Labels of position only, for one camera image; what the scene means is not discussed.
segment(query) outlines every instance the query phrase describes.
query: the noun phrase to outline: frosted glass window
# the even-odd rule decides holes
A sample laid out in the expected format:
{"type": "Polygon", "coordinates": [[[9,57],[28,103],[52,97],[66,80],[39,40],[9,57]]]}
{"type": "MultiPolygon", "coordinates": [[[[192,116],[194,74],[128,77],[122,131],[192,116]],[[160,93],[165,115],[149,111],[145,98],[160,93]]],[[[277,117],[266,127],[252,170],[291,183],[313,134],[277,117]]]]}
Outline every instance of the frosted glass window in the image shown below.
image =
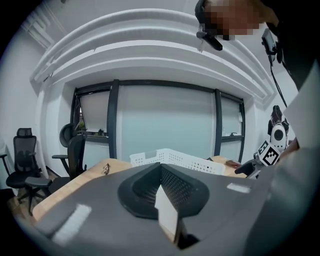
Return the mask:
{"type": "Polygon", "coordinates": [[[222,110],[222,136],[241,134],[241,112],[240,104],[228,98],[221,98],[222,110]]]}
{"type": "Polygon", "coordinates": [[[98,92],[80,98],[81,112],[87,132],[107,132],[109,91],[98,92]]]}
{"type": "Polygon", "coordinates": [[[213,156],[214,94],[165,86],[120,86],[117,157],[172,149],[199,158],[213,156]]]}
{"type": "Polygon", "coordinates": [[[110,158],[109,144],[86,141],[83,154],[83,168],[89,169],[103,159],[110,158]]]}
{"type": "Polygon", "coordinates": [[[220,149],[220,156],[229,160],[239,160],[241,150],[241,141],[222,142],[220,149]]]}

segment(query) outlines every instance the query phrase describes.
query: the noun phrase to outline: white tag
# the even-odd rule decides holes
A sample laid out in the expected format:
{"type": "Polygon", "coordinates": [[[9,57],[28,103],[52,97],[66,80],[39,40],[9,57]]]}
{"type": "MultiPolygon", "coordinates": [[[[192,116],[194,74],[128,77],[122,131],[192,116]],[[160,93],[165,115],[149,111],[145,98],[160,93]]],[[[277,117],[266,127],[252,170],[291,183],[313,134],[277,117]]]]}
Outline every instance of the white tag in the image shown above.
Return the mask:
{"type": "Polygon", "coordinates": [[[178,225],[178,212],[171,204],[161,185],[155,195],[154,207],[158,209],[159,224],[175,236],[178,225]]]}
{"type": "Polygon", "coordinates": [[[65,246],[79,232],[85,223],[92,208],[84,204],[78,204],[63,226],[54,234],[52,241],[60,246],[65,246]]]}
{"type": "Polygon", "coordinates": [[[249,194],[251,191],[251,188],[248,186],[234,184],[234,183],[230,183],[228,186],[226,186],[226,188],[237,191],[237,192],[245,193],[245,194],[249,194]]]}

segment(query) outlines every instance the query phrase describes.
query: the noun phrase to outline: black mesh panel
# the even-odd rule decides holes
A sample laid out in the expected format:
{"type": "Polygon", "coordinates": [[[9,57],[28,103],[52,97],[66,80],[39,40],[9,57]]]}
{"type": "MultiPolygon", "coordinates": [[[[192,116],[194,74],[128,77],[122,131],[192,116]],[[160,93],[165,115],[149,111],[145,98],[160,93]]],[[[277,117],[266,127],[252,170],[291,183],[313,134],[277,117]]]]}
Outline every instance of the black mesh panel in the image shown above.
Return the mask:
{"type": "Polygon", "coordinates": [[[180,204],[188,201],[193,190],[191,184],[185,182],[165,168],[161,170],[161,185],[176,210],[178,210],[180,204]]]}
{"type": "Polygon", "coordinates": [[[28,172],[38,168],[35,157],[30,155],[35,152],[36,136],[14,137],[14,168],[18,172],[28,172]]]}
{"type": "Polygon", "coordinates": [[[209,189],[201,181],[177,171],[174,165],[154,163],[121,183],[119,200],[134,216],[157,219],[160,185],[180,218],[197,215],[209,199],[209,189]]]}

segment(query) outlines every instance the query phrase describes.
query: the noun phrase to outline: white wall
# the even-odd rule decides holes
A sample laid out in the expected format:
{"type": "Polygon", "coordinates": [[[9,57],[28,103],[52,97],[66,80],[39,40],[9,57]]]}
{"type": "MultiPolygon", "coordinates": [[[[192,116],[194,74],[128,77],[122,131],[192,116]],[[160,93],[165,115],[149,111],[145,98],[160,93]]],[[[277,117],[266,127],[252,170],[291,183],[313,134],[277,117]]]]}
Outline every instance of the white wall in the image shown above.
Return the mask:
{"type": "Polygon", "coordinates": [[[43,142],[45,164],[56,174],[67,177],[68,174],[59,159],[52,159],[53,155],[66,155],[67,148],[60,143],[59,134],[62,127],[70,123],[70,111],[75,87],[60,83],[51,86],[46,102],[45,141],[43,142]]]}
{"type": "Polygon", "coordinates": [[[0,133],[11,160],[14,160],[13,138],[18,128],[32,128],[33,134],[36,133],[40,87],[33,87],[29,77],[44,52],[30,35],[19,29],[0,60],[0,133]]]}

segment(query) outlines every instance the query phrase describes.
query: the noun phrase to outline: white storage crate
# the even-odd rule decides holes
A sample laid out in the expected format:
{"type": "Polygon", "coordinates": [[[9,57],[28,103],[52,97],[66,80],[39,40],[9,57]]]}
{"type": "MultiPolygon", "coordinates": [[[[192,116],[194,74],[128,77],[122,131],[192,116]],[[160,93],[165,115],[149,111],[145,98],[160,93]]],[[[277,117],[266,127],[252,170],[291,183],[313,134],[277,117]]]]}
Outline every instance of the white storage crate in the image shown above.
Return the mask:
{"type": "Polygon", "coordinates": [[[216,175],[224,175],[226,170],[226,167],[221,163],[201,159],[168,148],[132,154],[130,155],[130,159],[133,167],[160,162],[161,164],[173,164],[216,175]]]}

